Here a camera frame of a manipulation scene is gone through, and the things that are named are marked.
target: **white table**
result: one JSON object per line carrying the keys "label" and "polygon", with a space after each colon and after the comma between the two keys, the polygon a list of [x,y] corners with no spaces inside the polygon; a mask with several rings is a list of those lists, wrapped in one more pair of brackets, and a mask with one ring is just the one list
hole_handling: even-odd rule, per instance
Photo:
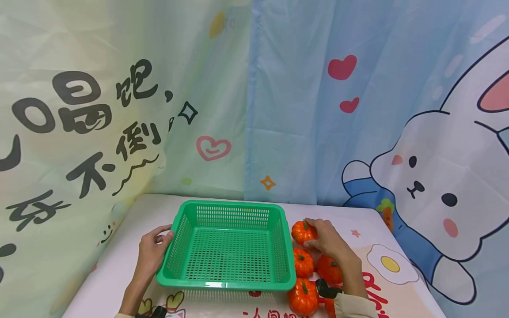
{"label": "white table", "polygon": [[[172,222],[181,203],[190,197],[145,194],[134,203],[131,211],[111,239],[97,264],[64,318],[113,317],[120,307],[138,255],[141,236],[159,225]],[[445,318],[435,300],[404,256],[396,240],[379,217],[370,209],[279,204],[286,212],[288,224],[305,217],[329,219],[352,249],[361,257],[367,288],[373,302],[379,304],[379,318]],[[383,266],[387,257],[392,271]],[[163,305],[166,317],[246,317],[294,318],[285,293],[230,292],[218,290],[179,291],[162,287],[152,281],[140,306],[146,313]],[[327,317],[320,309],[314,317]]]}

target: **green plastic basket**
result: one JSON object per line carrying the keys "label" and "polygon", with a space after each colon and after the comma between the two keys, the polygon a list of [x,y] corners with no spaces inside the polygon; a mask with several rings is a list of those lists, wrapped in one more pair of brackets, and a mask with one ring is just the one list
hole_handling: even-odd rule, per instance
{"label": "green plastic basket", "polygon": [[163,286],[288,291],[297,280],[290,231],[277,205],[190,200],[156,275]]}

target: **pumpkin stem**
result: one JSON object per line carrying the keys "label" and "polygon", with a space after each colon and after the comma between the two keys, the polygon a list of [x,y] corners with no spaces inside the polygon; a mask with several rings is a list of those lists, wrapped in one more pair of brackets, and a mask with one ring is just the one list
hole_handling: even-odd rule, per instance
{"label": "pumpkin stem", "polygon": [[307,290],[307,287],[306,287],[306,284],[304,283],[304,281],[302,282],[302,288],[304,289],[304,294],[307,295],[308,290]]}

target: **rabbit eye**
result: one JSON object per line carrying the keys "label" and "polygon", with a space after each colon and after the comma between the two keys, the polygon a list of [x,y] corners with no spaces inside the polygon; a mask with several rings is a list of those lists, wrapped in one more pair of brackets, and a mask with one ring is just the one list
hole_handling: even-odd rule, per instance
{"label": "rabbit eye", "polygon": [[458,203],[458,198],[452,193],[446,193],[442,196],[442,202],[448,207],[453,207]]}
{"label": "rabbit eye", "polygon": [[417,164],[417,157],[415,156],[410,157],[410,159],[408,159],[408,164],[410,165],[410,168],[415,167],[415,165]]}

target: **sleeve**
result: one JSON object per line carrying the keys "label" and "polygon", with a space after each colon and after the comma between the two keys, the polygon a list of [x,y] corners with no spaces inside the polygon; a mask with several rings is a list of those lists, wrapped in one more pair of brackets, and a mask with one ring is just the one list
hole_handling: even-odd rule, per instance
{"label": "sleeve", "polygon": [[334,299],[336,318],[378,318],[375,304],[366,298],[338,294]]}
{"label": "sleeve", "polygon": [[128,316],[123,313],[117,313],[114,318],[134,318],[133,316]]}

